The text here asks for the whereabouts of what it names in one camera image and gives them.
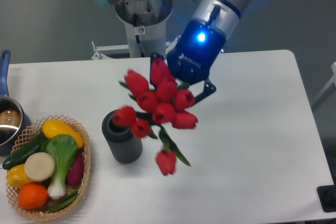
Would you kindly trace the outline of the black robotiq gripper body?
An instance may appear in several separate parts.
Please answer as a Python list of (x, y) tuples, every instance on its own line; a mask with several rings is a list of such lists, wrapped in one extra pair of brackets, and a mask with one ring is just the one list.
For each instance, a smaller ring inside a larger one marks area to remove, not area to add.
[(189, 84), (207, 79), (225, 42), (226, 37), (213, 28), (196, 20), (190, 21), (167, 54), (171, 75)]

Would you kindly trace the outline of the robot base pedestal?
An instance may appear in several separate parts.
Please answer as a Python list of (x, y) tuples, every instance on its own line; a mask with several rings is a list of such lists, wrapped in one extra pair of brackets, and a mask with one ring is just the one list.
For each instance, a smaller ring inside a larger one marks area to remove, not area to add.
[(166, 22), (172, 0), (120, 0), (115, 11), (124, 23), (131, 58), (166, 54)]

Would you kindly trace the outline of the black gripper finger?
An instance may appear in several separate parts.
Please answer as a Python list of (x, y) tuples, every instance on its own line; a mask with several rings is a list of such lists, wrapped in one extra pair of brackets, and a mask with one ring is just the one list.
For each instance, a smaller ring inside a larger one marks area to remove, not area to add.
[(212, 83), (210, 78), (204, 80), (203, 91), (195, 97), (195, 103), (198, 104), (208, 96), (216, 92), (216, 86)]
[(152, 85), (159, 85), (167, 76), (168, 66), (164, 61), (163, 56), (159, 54), (152, 54), (150, 66), (150, 83)]

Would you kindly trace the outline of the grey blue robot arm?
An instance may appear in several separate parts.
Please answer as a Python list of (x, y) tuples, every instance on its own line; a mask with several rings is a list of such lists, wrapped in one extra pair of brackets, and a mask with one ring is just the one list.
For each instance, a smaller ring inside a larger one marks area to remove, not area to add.
[(197, 8), (181, 35), (166, 45), (166, 22), (173, 0), (94, 0), (113, 7), (124, 23), (132, 58), (166, 59), (170, 72), (191, 85), (204, 82), (202, 101), (216, 91), (210, 69), (251, 0), (188, 0)]

